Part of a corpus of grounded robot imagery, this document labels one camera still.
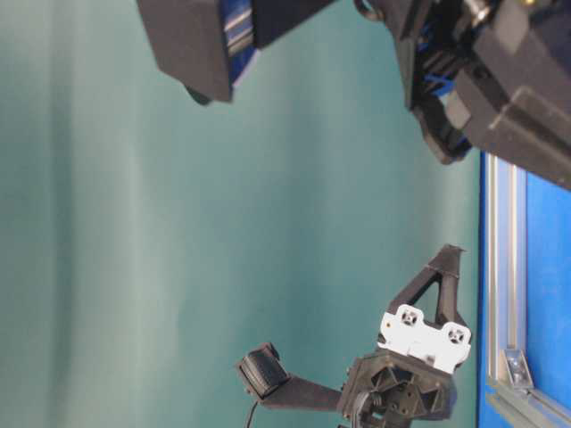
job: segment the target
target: teal backdrop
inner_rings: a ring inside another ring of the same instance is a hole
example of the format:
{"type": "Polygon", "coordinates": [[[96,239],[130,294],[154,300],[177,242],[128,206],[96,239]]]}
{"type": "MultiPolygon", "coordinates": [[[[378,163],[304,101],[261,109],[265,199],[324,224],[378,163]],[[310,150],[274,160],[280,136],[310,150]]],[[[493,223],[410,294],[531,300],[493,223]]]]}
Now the teal backdrop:
{"type": "MultiPolygon", "coordinates": [[[[233,365],[264,341],[339,387],[444,243],[476,333],[478,154],[435,160],[352,2],[264,52],[233,105],[158,71],[128,0],[0,2],[0,75],[3,428],[239,427],[233,365]]],[[[457,383],[452,420],[415,426],[476,425],[476,352],[457,383]]]]}

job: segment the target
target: blue panel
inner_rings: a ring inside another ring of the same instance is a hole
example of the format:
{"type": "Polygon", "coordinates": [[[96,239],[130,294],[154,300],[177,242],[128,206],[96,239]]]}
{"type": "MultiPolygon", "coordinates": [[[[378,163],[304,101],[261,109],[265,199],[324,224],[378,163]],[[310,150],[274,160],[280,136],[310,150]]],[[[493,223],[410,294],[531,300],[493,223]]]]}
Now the blue panel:
{"type": "MultiPolygon", "coordinates": [[[[251,7],[250,0],[225,0],[222,3],[222,9],[224,11],[224,21],[229,22],[233,20],[236,16],[241,13],[246,12],[251,7]]],[[[247,26],[252,26],[252,20],[247,20],[243,25],[234,29],[235,32],[243,31],[247,26]]],[[[235,34],[227,34],[227,37],[234,36],[235,34]]],[[[237,80],[242,76],[246,67],[253,59],[255,54],[255,48],[248,47],[244,49],[241,53],[234,56],[230,60],[230,81],[235,84],[237,80]]]]}
{"type": "Polygon", "coordinates": [[[536,386],[571,407],[571,193],[528,175],[529,365],[536,386]]]}
{"type": "MultiPolygon", "coordinates": [[[[485,189],[485,155],[482,154],[482,175],[480,182],[482,188],[485,189]]],[[[508,424],[495,410],[486,402],[486,393],[493,393],[492,389],[486,385],[486,365],[487,365],[487,347],[486,347],[486,328],[487,328],[487,305],[486,305],[486,240],[485,240],[485,192],[481,194],[480,203],[480,312],[478,319],[478,342],[480,343],[478,349],[478,426],[482,428],[507,428],[511,425],[508,424]]]]}

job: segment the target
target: black cable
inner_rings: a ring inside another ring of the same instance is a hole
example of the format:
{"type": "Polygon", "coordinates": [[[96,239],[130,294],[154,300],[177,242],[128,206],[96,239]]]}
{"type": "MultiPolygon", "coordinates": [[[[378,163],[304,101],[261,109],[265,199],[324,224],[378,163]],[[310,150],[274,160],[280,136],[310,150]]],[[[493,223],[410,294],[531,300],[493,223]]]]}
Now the black cable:
{"type": "Polygon", "coordinates": [[[246,423],[244,425],[244,428],[250,428],[250,425],[252,424],[252,419],[253,419],[253,412],[256,409],[256,407],[258,407],[258,401],[253,402],[253,406],[250,409],[250,412],[248,412],[248,417],[246,417],[246,423]]]}

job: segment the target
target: white bracket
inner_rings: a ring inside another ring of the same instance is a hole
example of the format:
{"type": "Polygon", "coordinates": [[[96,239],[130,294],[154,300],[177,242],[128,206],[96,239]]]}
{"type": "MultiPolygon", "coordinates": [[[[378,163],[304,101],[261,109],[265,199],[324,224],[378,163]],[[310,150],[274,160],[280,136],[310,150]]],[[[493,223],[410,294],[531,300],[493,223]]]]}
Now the white bracket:
{"type": "Polygon", "coordinates": [[[451,375],[470,354],[472,332],[467,327],[450,322],[438,330],[425,323],[422,310],[409,305],[400,305],[396,315],[385,312],[380,331],[385,343],[379,342],[379,348],[421,359],[451,375]]]}

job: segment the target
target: aluminum frame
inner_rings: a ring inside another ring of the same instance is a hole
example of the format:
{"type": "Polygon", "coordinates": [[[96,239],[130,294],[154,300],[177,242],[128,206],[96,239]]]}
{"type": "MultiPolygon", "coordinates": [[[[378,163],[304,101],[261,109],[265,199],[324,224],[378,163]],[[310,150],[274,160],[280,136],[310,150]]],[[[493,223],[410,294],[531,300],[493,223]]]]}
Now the aluminum frame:
{"type": "Polygon", "coordinates": [[[487,299],[486,401],[516,427],[571,427],[571,412],[533,387],[525,362],[527,336],[526,172],[485,158],[487,299]],[[528,383],[515,383],[507,350],[521,351],[528,383]]]}

